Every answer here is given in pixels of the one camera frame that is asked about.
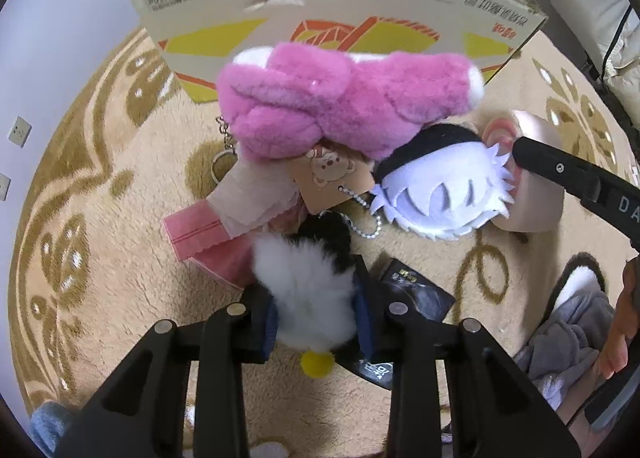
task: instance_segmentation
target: silver bolt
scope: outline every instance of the silver bolt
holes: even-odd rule
[[[174,324],[171,321],[169,321],[168,319],[162,319],[154,325],[154,330],[156,331],[156,333],[168,333],[173,327]]]
[[[246,306],[242,303],[231,303],[226,307],[226,312],[232,316],[242,315],[246,312]]]
[[[462,321],[462,327],[468,332],[476,333],[480,331],[482,325],[477,319],[469,317],[468,319]]]
[[[393,315],[404,315],[409,311],[409,307],[403,302],[395,301],[389,305],[389,311]]]

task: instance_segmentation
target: cardboard tag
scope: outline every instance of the cardboard tag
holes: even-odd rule
[[[338,191],[340,186],[362,194],[375,185],[363,156],[339,144],[313,146],[303,156],[289,161],[289,172],[311,214],[349,200],[347,193]]]

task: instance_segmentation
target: wall outlet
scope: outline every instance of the wall outlet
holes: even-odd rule
[[[6,193],[9,190],[10,183],[11,179],[0,173],[0,202],[4,202],[6,200]]]
[[[9,131],[7,138],[12,141],[16,146],[24,146],[27,141],[29,132],[31,131],[31,124],[24,120],[22,117],[16,117],[14,126]]]

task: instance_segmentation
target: cardboard box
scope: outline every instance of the cardboard box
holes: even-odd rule
[[[459,52],[489,80],[544,23],[533,0],[132,0],[196,102],[252,46],[300,41],[345,51]]]

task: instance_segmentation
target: human hand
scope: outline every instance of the human hand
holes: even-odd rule
[[[638,312],[634,308],[633,293],[636,289],[636,261],[628,261],[622,272],[623,289],[616,303],[609,335],[598,357],[600,373],[609,378],[626,366],[628,359],[626,337],[632,338],[638,332]]]

